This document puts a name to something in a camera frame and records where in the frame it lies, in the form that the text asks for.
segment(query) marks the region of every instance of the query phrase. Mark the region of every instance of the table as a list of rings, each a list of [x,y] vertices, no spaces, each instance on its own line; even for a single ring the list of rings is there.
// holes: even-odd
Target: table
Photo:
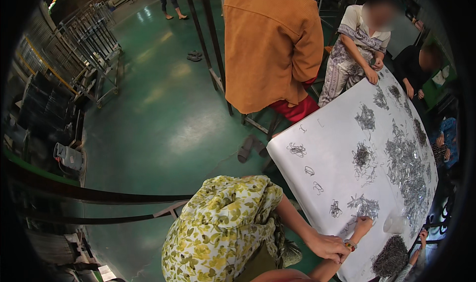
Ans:
[[[352,201],[363,195],[366,200],[374,200],[373,206],[378,205],[378,211],[371,215],[373,228],[337,272],[344,282],[375,277],[371,271],[372,258],[391,237],[383,231],[383,225],[392,212],[407,216],[408,225],[401,236],[407,248],[411,247],[425,222],[438,182],[428,138],[424,136],[421,144],[417,140],[414,119],[421,124],[417,111],[386,66],[378,74],[378,85],[363,79],[327,106],[283,131],[267,146],[306,217],[319,233],[348,238],[354,230],[356,215],[369,213],[363,205],[355,208]],[[400,97],[391,93],[396,92],[395,88]],[[406,174],[400,167],[404,166],[403,160],[394,150],[386,148],[395,144],[409,145],[399,149],[412,149],[414,145],[412,150],[400,153],[411,153],[413,165],[406,164],[408,167],[403,169],[416,169],[416,175],[407,174],[408,178],[402,179]],[[368,153],[365,163],[355,159],[358,148]],[[405,191],[411,186],[419,188],[413,195]]]

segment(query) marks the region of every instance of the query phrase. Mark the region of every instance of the green epoxy floor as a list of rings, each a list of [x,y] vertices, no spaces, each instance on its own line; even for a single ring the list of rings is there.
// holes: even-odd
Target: green epoxy floor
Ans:
[[[188,14],[186,0],[178,1]],[[201,2],[194,2],[213,57]],[[223,53],[220,0],[211,3]],[[193,20],[166,20],[156,0],[136,0],[129,9],[119,7],[114,17],[118,24],[113,32],[124,50],[125,75],[119,95],[110,95],[102,109],[92,107],[86,113],[86,187],[183,195],[194,194],[205,179],[217,175],[260,174],[264,159],[256,152],[245,164],[237,161],[236,154],[250,133],[262,141],[265,135],[250,125],[241,125],[236,110],[235,116],[229,116],[223,95],[213,89],[205,60],[194,63],[186,59],[189,51],[201,49]],[[269,112],[263,116],[263,120],[270,118]],[[279,172],[268,175],[292,197]],[[86,205],[84,211],[87,217],[126,217],[156,213],[169,205]],[[86,229],[98,259],[118,277],[129,282],[155,282],[164,280],[160,252],[172,222],[167,216]],[[320,258],[291,231],[287,237],[295,240],[304,254],[294,268],[310,271]]]

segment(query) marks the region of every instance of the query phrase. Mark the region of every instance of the beaded bracelet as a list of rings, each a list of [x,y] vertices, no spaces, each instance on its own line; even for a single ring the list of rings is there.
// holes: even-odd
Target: beaded bracelet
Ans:
[[[357,244],[349,239],[345,239],[344,244],[351,252],[354,252],[355,249],[357,249]]]

